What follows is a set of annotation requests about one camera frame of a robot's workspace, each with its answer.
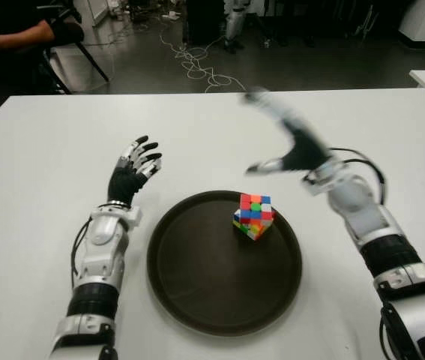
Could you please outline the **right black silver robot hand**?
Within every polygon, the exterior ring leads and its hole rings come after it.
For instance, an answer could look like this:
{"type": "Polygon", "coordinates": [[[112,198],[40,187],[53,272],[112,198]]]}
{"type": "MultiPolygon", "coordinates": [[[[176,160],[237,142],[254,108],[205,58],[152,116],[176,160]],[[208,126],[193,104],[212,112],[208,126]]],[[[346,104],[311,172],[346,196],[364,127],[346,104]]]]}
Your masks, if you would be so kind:
{"type": "Polygon", "coordinates": [[[292,139],[292,147],[286,154],[250,165],[247,174],[313,171],[331,158],[331,151],[312,131],[305,118],[270,91],[257,88],[246,92],[243,99],[247,104],[270,113],[292,139]]]}

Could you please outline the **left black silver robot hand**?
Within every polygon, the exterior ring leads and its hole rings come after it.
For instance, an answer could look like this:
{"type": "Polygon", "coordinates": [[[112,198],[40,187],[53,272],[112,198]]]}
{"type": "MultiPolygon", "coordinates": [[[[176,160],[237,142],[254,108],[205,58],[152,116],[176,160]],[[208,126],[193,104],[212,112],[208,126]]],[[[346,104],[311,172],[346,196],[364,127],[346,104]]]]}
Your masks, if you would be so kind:
{"type": "Polygon", "coordinates": [[[159,144],[149,136],[135,139],[120,154],[107,189],[107,202],[130,208],[133,197],[162,167],[162,154],[154,152],[159,144]]]}

